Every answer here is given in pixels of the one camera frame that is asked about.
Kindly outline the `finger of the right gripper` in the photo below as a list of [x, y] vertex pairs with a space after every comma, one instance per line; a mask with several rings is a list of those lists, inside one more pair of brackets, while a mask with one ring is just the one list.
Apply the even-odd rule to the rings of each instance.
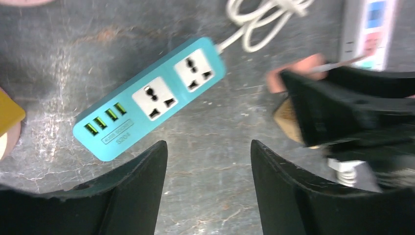
[[415, 121], [414, 72], [339, 67], [322, 80], [288, 70], [280, 76], [306, 146]]

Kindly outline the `beige dragon cube plug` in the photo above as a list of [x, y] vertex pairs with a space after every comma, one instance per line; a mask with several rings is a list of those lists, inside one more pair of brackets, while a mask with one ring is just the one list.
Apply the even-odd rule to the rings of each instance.
[[273, 119], [288, 138], [304, 144], [296, 114], [289, 97], [277, 107], [273, 114]]

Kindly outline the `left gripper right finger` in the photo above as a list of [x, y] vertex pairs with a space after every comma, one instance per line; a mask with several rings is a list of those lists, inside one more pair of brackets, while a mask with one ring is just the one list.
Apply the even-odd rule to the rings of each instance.
[[350, 188], [251, 142], [251, 164], [266, 235], [412, 235], [415, 191]]

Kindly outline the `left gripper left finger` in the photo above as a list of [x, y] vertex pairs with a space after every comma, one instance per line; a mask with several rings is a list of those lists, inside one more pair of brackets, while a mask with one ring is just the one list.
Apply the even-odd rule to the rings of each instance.
[[131, 161], [71, 190], [0, 189], [3, 235], [152, 235], [168, 149], [159, 141]]

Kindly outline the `white power strip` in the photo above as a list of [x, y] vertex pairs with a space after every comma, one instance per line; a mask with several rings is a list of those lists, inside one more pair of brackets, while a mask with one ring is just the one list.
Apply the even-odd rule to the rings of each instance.
[[351, 60], [369, 52], [353, 66], [384, 70], [399, 6], [398, 0], [345, 0], [339, 60]]

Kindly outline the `salmon pink usb charger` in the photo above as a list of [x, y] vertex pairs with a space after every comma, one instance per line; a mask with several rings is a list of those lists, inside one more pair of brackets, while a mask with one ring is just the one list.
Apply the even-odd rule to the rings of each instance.
[[325, 63], [325, 57], [321, 53], [316, 53], [274, 69], [268, 72], [266, 77], [268, 91], [272, 94], [286, 91], [286, 87], [280, 76], [280, 72], [283, 70], [288, 70], [312, 80], [324, 79], [327, 72], [318, 72], [313, 74], [310, 74], [310, 72], [314, 67], [321, 66]]

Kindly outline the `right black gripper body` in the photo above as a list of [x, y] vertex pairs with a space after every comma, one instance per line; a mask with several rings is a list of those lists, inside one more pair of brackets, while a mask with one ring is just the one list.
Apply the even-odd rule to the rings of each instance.
[[325, 155], [341, 162], [366, 162], [383, 190], [415, 187], [414, 131], [365, 133], [328, 144]]

